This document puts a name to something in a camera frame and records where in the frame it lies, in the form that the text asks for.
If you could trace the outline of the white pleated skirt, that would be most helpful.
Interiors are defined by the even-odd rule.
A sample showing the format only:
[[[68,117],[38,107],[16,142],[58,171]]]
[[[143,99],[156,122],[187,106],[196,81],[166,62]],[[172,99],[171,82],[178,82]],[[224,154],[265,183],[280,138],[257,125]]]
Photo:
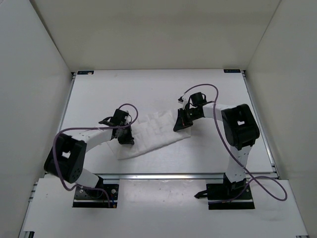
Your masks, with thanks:
[[[113,140],[107,145],[118,160],[123,160],[146,154],[190,137],[190,128],[173,131],[176,119],[177,109],[144,115],[132,124],[133,145],[120,145]]]

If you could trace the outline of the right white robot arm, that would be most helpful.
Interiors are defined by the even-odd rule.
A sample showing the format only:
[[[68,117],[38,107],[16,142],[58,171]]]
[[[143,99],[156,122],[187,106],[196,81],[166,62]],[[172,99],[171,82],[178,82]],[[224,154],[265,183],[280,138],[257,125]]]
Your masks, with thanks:
[[[230,146],[230,160],[222,186],[222,194],[234,198],[240,192],[239,185],[246,180],[246,165],[249,153],[260,136],[260,130],[247,104],[228,106],[215,101],[207,101],[205,94],[198,92],[189,98],[185,94],[178,99],[182,107],[177,111],[177,119],[173,131],[189,128],[193,121],[201,118],[222,122],[224,137],[220,139],[224,145]]]

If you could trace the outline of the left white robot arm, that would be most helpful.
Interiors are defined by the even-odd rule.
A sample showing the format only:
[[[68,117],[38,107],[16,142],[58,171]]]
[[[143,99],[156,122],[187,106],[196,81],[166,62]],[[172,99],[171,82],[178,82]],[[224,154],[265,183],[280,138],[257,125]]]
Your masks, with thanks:
[[[114,115],[99,122],[95,129],[83,130],[78,135],[59,134],[54,147],[44,163],[44,170],[63,181],[86,188],[92,197],[99,197],[104,190],[103,179],[84,169],[88,151],[105,142],[116,139],[120,145],[133,145],[131,116],[116,109]]]

